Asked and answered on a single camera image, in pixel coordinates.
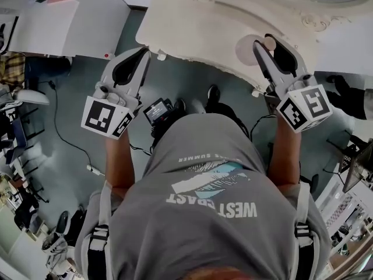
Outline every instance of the display screen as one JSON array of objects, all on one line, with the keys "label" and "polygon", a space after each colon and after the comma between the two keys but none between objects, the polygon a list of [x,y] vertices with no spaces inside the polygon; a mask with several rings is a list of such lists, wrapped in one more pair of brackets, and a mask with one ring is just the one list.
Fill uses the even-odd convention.
[{"label": "display screen", "polygon": [[147,109],[147,111],[145,112],[145,115],[148,117],[150,123],[153,125],[158,118],[160,118],[167,112],[167,106],[164,104],[163,101],[160,101],[159,103],[150,106],[150,108]]}]

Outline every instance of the backpack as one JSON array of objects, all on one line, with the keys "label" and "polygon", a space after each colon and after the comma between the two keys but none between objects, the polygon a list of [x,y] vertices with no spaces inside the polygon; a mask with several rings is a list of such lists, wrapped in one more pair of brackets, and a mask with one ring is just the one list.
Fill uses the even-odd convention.
[{"label": "backpack", "polygon": [[[320,241],[307,222],[309,184],[300,182],[297,217],[294,229],[294,259],[290,280],[312,280],[315,277]],[[111,218],[111,187],[104,184],[100,197],[98,225],[82,244],[82,270],[85,280],[114,280],[111,266],[109,222]]]}]

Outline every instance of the white cube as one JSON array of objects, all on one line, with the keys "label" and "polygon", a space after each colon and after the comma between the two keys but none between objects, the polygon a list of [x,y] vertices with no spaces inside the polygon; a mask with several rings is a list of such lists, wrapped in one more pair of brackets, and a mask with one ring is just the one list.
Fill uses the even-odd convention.
[{"label": "white cube", "polygon": [[84,107],[81,127],[106,137],[119,139],[134,118],[129,108],[89,96]]},{"label": "white cube", "polygon": [[315,127],[333,114],[322,85],[289,91],[277,110],[296,133]]}]

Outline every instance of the forearm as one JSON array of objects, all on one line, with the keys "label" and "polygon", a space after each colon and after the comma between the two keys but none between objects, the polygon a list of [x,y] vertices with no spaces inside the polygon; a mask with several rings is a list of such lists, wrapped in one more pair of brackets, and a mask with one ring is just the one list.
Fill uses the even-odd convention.
[{"label": "forearm", "polygon": [[268,177],[277,186],[298,184],[301,134],[296,134],[286,121],[277,116],[277,131]]},{"label": "forearm", "polygon": [[135,183],[128,131],[119,140],[106,139],[106,180],[112,191],[122,198]]}]

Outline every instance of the yellow plaid shirt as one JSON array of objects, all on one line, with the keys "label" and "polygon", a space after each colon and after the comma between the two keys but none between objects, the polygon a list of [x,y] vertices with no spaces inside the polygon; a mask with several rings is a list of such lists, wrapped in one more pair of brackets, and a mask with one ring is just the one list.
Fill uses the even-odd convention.
[{"label": "yellow plaid shirt", "polygon": [[7,85],[20,85],[24,82],[26,57],[19,53],[0,55],[0,82]]}]

